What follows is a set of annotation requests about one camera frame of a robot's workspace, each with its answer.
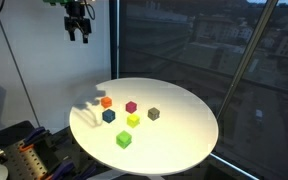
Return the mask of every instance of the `cube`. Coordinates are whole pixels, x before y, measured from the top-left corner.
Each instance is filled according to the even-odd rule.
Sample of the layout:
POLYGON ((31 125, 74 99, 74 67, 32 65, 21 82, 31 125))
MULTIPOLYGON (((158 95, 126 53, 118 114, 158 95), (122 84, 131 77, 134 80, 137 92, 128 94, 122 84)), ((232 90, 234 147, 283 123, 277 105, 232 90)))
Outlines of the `cube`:
POLYGON ((156 120, 157 118, 160 117, 160 111, 156 109, 155 107, 151 108, 148 110, 148 115, 150 119, 156 120))
POLYGON ((112 106, 112 99, 109 98, 109 97, 104 97, 101 99, 101 105, 104 107, 104 108, 108 108, 110 106, 112 106))
POLYGON ((108 109, 102 113, 103 120, 107 123, 111 123, 115 119, 115 112, 108 109))
POLYGON ((132 135, 126 131, 122 131, 116 136, 116 144, 125 149, 132 142, 132 135))
POLYGON ((132 101, 128 102, 125 107, 126 111, 131 114, 136 111, 136 108, 137 108, 137 104, 132 101))
POLYGON ((140 124, 140 117, 139 116, 137 116, 135 114, 131 114, 127 117, 127 125, 129 125, 130 127, 134 128, 138 124, 140 124))

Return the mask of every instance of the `table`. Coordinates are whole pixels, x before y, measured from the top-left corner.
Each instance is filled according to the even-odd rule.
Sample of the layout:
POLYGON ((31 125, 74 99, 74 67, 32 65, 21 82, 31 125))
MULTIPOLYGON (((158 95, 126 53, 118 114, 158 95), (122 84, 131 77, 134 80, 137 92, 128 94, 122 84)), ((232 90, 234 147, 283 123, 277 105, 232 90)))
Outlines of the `table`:
POLYGON ((87 92, 70 111, 70 127, 79 145, 99 162, 122 172, 162 176, 188 170, 203 161, 218 139, 218 124, 209 107, 191 92, 159 80, 122 78, 96 86, 112 99, 115 120, 102 120, 105 110, 92 104, 96 92, 87 92), (127 125, 129 101, 137 104, 140 117, 135 128, 127 125), (160 111, 156 120, 148 118, 152 107, 160 111), (116 136, 127 131, 132 143, 122 149, 116 136))

